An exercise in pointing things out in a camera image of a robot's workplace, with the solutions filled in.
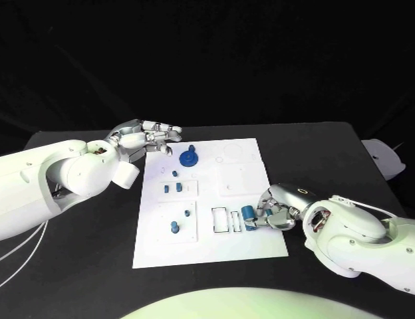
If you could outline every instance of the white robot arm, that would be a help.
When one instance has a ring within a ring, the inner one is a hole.
[[[165,140],[178,142],[179,133],[176,126],[132,120],[103,140],[70,140],[1,156],[0,240],[97,195],[110,182],[129,189],[139,173],[130,163],[146,152],[171,156]],[[47,179],[55,183],[54,191]]]
[[[244,224],[287,230],[300,220],[305,247],[335,274],[354,278],[365,272],[415,294],[415,220],[375,209],[390,216],[380,221],[355,204],[375,209],[339,196],[319,200],[305,189],[274,184],[256,208],[257,216],[267,208],[267,216]]]

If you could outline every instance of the white board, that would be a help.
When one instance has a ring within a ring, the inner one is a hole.
[[[178,157],[191,144],[198,163],[182,167]],[[169,147],[172,157],[158,152],[146,154],[132,267],[287,256],[280,231],[244,230],[240,208],[256,206],[269,187],[256,140],[172,143]],[[181,183],[181,192],[175,183]],[[176,233],[171,221],[178,224]],[[214,221],[221,232],[214,232]]]

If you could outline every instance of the white cable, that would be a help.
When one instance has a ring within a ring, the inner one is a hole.
[[[37,227],[37,229],[34,230],[34,233],[27,237],[27,240],[0,258],[0,261],[2,260],[2,259],[5,259],[22,246],[24,246],[24,244],[29,241],[29,239],[34,237],[34,235],[38,233],[38,231],[41,230],[41,227],[44,226],[44,223],[45,222],[42,222],[40,225],[38,225],[38,227]]]
[[[48,221],[44,222],[44,229],[41,231],[41,236],[38,237],[38,241],[37,241],[37,244],[35,244],[35,247],[31,251],[31,255],[27,257],[27,260],[24,261],[22,265],[19,266],[19,268],[16,269],[16,271],[12,273],[12,275],[5,279],[5,281],[0,284],[0,288],[6,284],[8,280],[18,274],[19,270],[22,269],[24,265],[27,264],[27,262],[29,261],[32,255],[34,255],[34,252],[35,252],[35,249],[38,247],[38,244],[41,243],[41,239],[44,237],[44,233],[45,233],[45,229],[47,229],[47,223]]]
[[[351,202],[352,204],[357,204],[357,205],[360,205],[360,206],[362,206],[362,207],[365,207],[365,208],[370,208],[370,209],[373,209],[374,211],[380,211],[380,212],[381,212],[383,214],[385,214],[388,217],[396,217],[396,215],[391,214],[388,211],[385,211],[385,210],[383,210],[383,209],[380,209],[380,208],[377,208],[377,207],[374,207],[374,206],[370,206],[370,205],[367,205],[367,204],[364,204],[364,203],[360,203],[360,202],[357,202],[357,201],[352,201],[351,199],[342,198],[342,197],[338,196],[338,195],[334,195],[332,197],[334,197],[335,199],[342,199],[342,200]]]

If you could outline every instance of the black table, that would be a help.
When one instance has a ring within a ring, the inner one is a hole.
[[[27,148],[107,131],[38,132]],[[184,141],[256,138],[269,182],[338,194],[404,216],[361,142],[345,123],[185,128]],[[143,160],[136,163],[143,169]],[[415,296],[361,274],[335,275],[305,248],[300,227],[285,233],[289,257],[132,269],[142,172],[130,190],[106,191],[51,219],[38,251],[0,289],[0,318],[117,318],[194,290],[251,286],[305,292],[385,318],[415,316]],[[0,242],[0,256],[27,237]],[[0,263],[0,282],[22,263],[32,241]]]

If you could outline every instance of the blue object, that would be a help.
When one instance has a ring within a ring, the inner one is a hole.
[[[253,211],[253,207],[251,206],[243,206],[243,208],[240,210],[241,210],[243,220],[247,219],[247,218],[254,218],[254,211]],[[244,229],[247,231],[253,231],[256,229],[256,227],[244,225]]]
[[[179,164],[184,167],[191,167],[197,164],[198,157],[195,154],[195,148],[194,145],[189,145],[189,148],[185,152],[181,153],[179,155]]]
[[[175,221],[171,222],[171,232],[174,234],[176,234],[176,232],[179,232],[179,226],[178,226],[178,223]]]

